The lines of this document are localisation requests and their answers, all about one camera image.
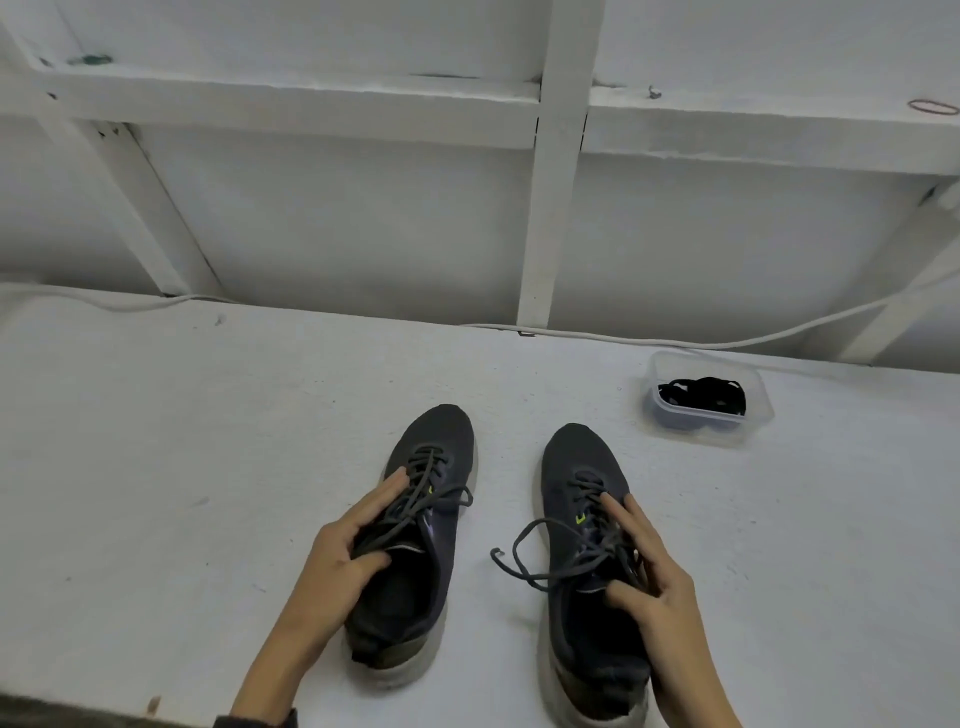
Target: white painted wood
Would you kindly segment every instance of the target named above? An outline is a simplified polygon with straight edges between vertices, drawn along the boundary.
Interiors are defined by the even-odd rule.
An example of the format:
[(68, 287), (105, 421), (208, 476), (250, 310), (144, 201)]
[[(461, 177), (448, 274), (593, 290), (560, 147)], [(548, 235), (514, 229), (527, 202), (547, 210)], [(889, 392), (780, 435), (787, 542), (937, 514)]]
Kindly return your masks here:
[(0, 0), (0, 17), (16, 48), (19, 58), (15, 60), (25, 67), (66, 65), (83, 53), (60, 11), (59, 0)]
[[(60, 22), (56, 4), (37, 7), (46, 9), (51, 26)], [(130, 130), (120, 123), (68, 118), (56, 93), (38, 84), (42, 74), (33, 72), (30, 57), (15, 40), (17, 18), (10, 8), (0, 7), (0, 51), (6, 49), (16, 67), (35, 82), (31, 111), (62, 151), (78, 188), (101, 207), (161, 292), (222, 295), (197, 241)]]
[(595, 87), (584, 152), (955, 175), (960, 116), (860, 100)]
[(958, 103), (951, 0), (609, 0), (605, 84), (724, 96)]
[(920, 369), (960, 374), (960, 279), (944, 286), (941, 304), (928, 311), (903, 335), (877, 355), (876, 367)]
[(60, 0), (90, 53), (164, 73), (529, 81), (549, 0)]
[(122, 66), (41, 78), (65, 114), (84, 119), (508, 149), (533, 147), (540, 106), (536, 84), (474, 79), (203, 79)]
[[(960, 219), (952, 207), (958, 186), (960, 182), (955, 182), (918, 207), (831, 310), (875, 301), (960, 271)], [(818, 358), (870, 363), (948, 295), (955, 295), (955, 289), (930, 288), (879, 311), (814, 330), (804, 339), (801, 352)]]
[(710, 342), (810, 321), (938, 180), (582, 155), (550, 326)]
[[(960, 715), (945, 678), (960, 652), (957, 376), (733, 356), (762, 367), (777, 416), (729, 450), (644, 434), (646, 349), (217, 303), (3, 306), (9, 692), (135, 715), (159, 695), (157, 717), (210, 725), (318, 527), (372, 485), (414, 417), (454, 401), (479, 479), (437, 662), (371, 694), (337, 638), (301, 686), (301, 725), (550, 725), (542, 595), (489, 551), (533, 518), (527, 489), (567, 422), (606, 440), (696, 580), (745, 725), (946, 728)], [(543, 563), (539, 544), (523, 555)], [(662, 726), (655, 710), (647, 724)]]
[(542, 328), (550, 318), (603, 11), (604, 0), (554, 0), (550, 11), (516, 312), (519, 326)]
[(131, 293), (156, 286), (34, 119), (0, 116), (0, 276)]
[(19, 73), (4, 68), (0, 60), (0, 116), (33, 116), (34, 90)]
[(514, 322), (530, 150), (155, 126), (141, 144), (244, 303)]

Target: gray shoelace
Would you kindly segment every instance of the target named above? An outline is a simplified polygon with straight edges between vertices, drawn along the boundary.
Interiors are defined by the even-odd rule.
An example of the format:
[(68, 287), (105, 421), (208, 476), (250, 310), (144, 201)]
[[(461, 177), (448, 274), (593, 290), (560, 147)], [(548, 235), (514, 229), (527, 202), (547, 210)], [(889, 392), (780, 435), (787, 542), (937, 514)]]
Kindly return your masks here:
[[(538, 582), (584, 576), (597, 569), (605, 561), (613, 559), (619, 562), (631, 585), (638, 587), (639, 579), (636, 577), (636, 566), (631, 564), (632, 559), (630, 557), (633, 549), (626, 545), (619, 527), (611, 520), (607, 510), (603, 507), (603, 503), (600, 502), (600, 496), (606, 492), (603, 482), (591, 473), (575, 473), (573, 479), (567, 481), (567, 484), (578, 488), (584, 500), (583, 513), (586, 520), (583, 521), (583, 530), (578, 530), (570, 524), (554, 518), (536, 519), (527, 523), (514, 541), (513, 552), (516, 569), (512, 569), (500, 560), (504, 553), (499, 548), (491, 549), (490, 556), (493, 562), (511, 576), (527, 582), (534, 589), (547, 592), (549, 591), (548, 588)], [(517, 549), (541, 523), (553, 523), (566, 529), (580, 542), (580, 548), (577, 549), (568, 564), (544, 573), (530, 573), (530, 570), (520, 560)]]
[(436, 505), (442, 499), (448, 499), (448, 496), (457, 494), (457, 500), (454, 501), (457, 507), (473, 504), (473, 493), (469, 491), (466, 483), (444, 483), (434, 487), (434, 481), (444, 480), (449, 460), (449, 456), (440, 446), (424, 446), (414, 450), (406, 465), (410, 484), (374, 522), (378, 527), (388, 527), (387, 530), (363, 544), (362, 553), (382, 548), (413, 523), (418, 513)]

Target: dark sleeve cuff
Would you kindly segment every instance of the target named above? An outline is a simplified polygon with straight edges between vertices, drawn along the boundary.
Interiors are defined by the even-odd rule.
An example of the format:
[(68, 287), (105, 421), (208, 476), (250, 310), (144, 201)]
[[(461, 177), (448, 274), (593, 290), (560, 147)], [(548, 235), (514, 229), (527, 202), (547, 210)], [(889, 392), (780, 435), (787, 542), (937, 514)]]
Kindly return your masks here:
[(290, 711), (287, 719), (278, 726), (271, 726), (261, 720), (245, 717), (220, 716), (213, 721), (213, 728), (297, 728), (297, 709)]

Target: shoe sole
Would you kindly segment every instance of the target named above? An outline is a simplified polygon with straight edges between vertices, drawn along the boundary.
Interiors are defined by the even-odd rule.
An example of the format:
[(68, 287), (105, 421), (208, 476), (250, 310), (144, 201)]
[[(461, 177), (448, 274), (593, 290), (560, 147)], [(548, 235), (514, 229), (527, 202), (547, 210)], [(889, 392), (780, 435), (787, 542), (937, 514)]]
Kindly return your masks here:
[[(477, 457), (477, 442), (476, 438), (473, 439), (473, 469), (470, 471), (470, 475), (467, 478), (467, 490), (471, 494), (476, 492), (476, 482), (477, 482), (477, 471), (479, 471), (479, 460)], [(380, 481), (382, 482), (384, 477), (387, 475), (387, 469), (384, 467), (383, 473), (380, 475)], [(460, 507), (460, 514), (462, 516), (466, 506)], [(344, 651), (347, 655), (348, 665), (353, 667), (353, 670), (356, 676), (363, 680), (365, 683), (377, 690), (392, 690), (394, 688), (402, 688), (404, 685), (409, 685), (410, 683), (419, 680), (426, 671), (433, 665), (434, 659), (437, 657), (437, 652), (440, 650), (440, 642), (444, 638), (444, 628), (446, 627), (446, 603), (444, 604), (444, 610), (440, 612), (440, 617), (437, 619), (437, 623), (433, 625), (433, 628), (430, 630), (427, 635), (426, 642), (423, 644), (423, 647), (420, 651), (407, 660), (405, 663), (397, 665), (395, 667), (387, 667), (386, 669), (374, 669), (373, 667), (367, 667), (361, 663), (353, 661), (353, 658), (350, 654), (350, 648), (347, 644), (347, 640), (344, 640)]]
[[(534, 515), (543, 518), (543, 494), (540, 489), (540, 480), (543, 460), (537, 463), (533, 481)], [(537, 526), (543, 545), (547, 553), (550, 551), (550, 533), (546, 523)], [(560, 728), (642, 728), (647, 717), (647, 703), (649, 691), (644, 689), (643, 699), (625, 716), (612, 720), (597, 720), (587, 717), (577, 710), (576, 706), (566, 696), (564, 686), (557, 676), (557, 657), (553, 653), (553, 644), (550, 641), (550, 612), (549, 607), (543, 605), (543, 616), (540, 618), (540, 632), (537, 637), (537, 682), (540, 684), (540, 697), (546, 712)]]

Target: shoe insole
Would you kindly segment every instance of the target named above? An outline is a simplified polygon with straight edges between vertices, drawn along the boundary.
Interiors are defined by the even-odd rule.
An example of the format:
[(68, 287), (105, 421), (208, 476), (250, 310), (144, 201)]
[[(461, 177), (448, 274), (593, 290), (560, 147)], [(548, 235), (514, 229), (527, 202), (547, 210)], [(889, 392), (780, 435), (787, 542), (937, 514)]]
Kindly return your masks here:
[(363, 592), (364, 605), (387, 633), (426, 617), (433, 593), (433, 565), (426, 554), (392, 550), (391, 564)]
[(566, 637), (577, 656), (588, 665), (610, 659), (645, 657), (636, 622), (626, 612), (607, 605), (602, 592), (574, 593), (567, 613)]

